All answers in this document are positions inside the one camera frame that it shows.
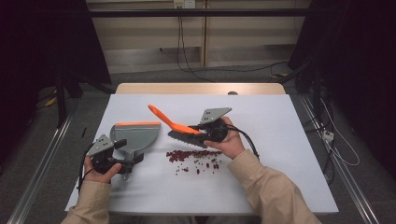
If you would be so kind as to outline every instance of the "white table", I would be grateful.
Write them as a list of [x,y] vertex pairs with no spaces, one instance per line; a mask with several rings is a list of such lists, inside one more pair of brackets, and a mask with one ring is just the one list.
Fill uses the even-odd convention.
[[[116,122],[159,120],[147,108],[149,104],[156,105],[172,121],[186,125],[198,124],[206,108],[231,107],[233,111],[227,116],[250,136],[263,164],[284,172],[299,186],[314,213],[338,212],[288,95],[115,94],[96,138],[108,134]],[[109,211],[140,215],[252,214],[244,190],[226,167],[230,160],[221,155],[219,169],[201,170],[199,175],[194,159],[172,163],[166,152],[200,148],[168,137],[169,131],[162,123],[159,136],[146,149],[145,159],[136,165],[128,181],[120,175],[113,178]],[[190,171],[177,173],[182,167]],[[77,197],[75,190],[66,209],[76,204]]]

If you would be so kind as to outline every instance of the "person's right hand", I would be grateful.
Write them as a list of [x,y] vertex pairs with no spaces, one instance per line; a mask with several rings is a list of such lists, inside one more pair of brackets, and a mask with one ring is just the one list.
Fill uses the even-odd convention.
[[[226,124],[233,125],[231,120],[228,117],[221,117],[222,120]],[[213,147],[220,150],[227,157],[234,159],[241,152],[245,151],[245,147],[242,144],[241,136],[239,132],[229,130],[227,136],[224,138],[222,142],[212,142],[212,141],[204,141],[204,144],[207,147]]]

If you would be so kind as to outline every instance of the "power strip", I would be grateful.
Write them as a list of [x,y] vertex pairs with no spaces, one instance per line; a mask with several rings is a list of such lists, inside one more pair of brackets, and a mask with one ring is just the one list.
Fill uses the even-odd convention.
[[175,8],[195,8],[195,0],[174,0]]
[[325,130],[322,133],[322,139],[330,143],[334,139],[334,133]]

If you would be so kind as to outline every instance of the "person's left hand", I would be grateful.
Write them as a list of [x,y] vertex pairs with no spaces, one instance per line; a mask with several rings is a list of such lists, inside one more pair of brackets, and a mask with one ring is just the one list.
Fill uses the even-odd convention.
[[92,170],[93,166],[92,166],[91,158],[85,157],[84,168],[85,168],[85,172],[88,172],[87,174],[85,174],[84,180],[90,180],[90,181],[101,182],[101,183],[109,183],[110,179],[114,175],[116,175],[119,172],[119,170],[121,169],[121,164],[120,163],[114,164],[107,171],[107,173],[102,175],[100,173],[97,173],[95,170]]

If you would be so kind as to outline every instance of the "brush bristles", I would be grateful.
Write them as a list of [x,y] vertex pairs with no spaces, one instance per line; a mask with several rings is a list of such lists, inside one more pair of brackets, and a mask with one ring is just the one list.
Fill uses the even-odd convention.
[[198,140],[195,135],[196,134],[193,134],[193,133],[180,133],[180,132],[173,131],[173,130],[168,133],[169,137],[175,138],[177,140],[180,140],[182,142],[185,142],[185,143],[188,143],[191,145],[195,145],[195,146],[202,147],[202,148],[207,148],[207,146],[204,145],[204,142]]

